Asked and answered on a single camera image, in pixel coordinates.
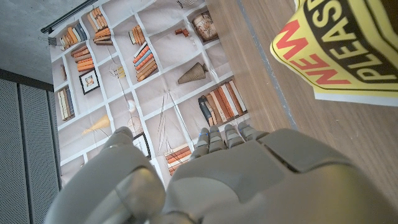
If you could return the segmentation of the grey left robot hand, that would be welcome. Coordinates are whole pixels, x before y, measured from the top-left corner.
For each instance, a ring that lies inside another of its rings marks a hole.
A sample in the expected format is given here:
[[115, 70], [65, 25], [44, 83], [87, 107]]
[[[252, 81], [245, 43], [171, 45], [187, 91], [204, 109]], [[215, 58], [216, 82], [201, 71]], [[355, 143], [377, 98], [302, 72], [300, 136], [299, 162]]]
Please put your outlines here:
[[292, 129], [203, 128], [164, 185], [121, 127], [53, 201], [46, 223], [396, 223], [346, 156]]

